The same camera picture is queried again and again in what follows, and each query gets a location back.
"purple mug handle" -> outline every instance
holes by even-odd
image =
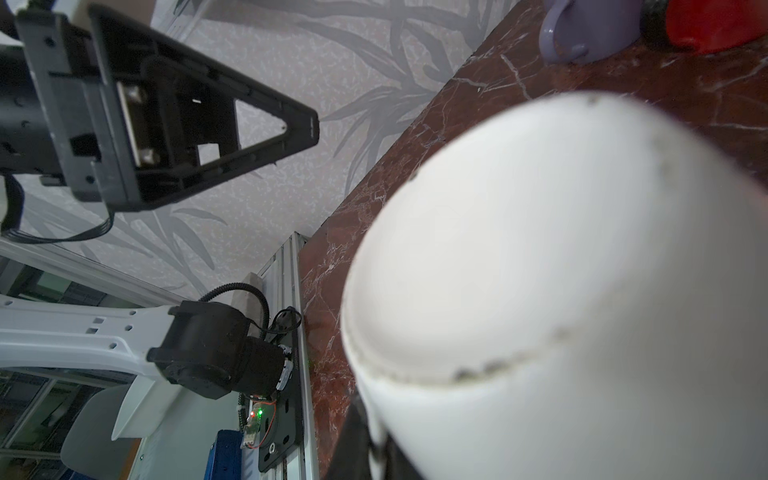
[[[568,63],[583,57],[589,51],[586,44],[580,43],[571,47],[567,55],[561,57],[557,48],[554,46],[554,30],[558,26],[561,15],[565,9],[573,5],[574,0],[557,0],[552,6],[544,23],[541,24],[541,31],[538,34],[538,49],[541,50],[541,56],[547,63]]]

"marble countertop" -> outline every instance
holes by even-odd
[[[513,105],[574,90],[633,95],[672,114],[768,185],[768,40],[692,57],[632,46],[589,65],[545,65],[539,0],[521,0],[300,252],[320,470],[355,381],[339,334],[344,280],[387,199],[446,142]]]

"purple mug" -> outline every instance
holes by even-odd
[[[643,0],[544,0],[538,47],[548,63],[589,63],[640,37]]]

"wallpaper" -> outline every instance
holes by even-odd
[[[175,205],[118,214],[67,248],[197,298],[258,271],[293,232],[311,236],[516,0],[214,0],[186,43],[320,115],[319,144]],[[281,123],[238,105],[243,146]],[[68,236],[103,220],[65,188],[20,178],[23,227]]]

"floral wallpaper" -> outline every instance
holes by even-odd
[[[517,0],[214,0],[186,43],[315,108],[319,144],[175,205],[118,214],[92,260],[188,298],[258,271],[310,237]],[[280,131],[237,109],[243,145]],[[104,218],[34,177],[23,227],[46,237]]]

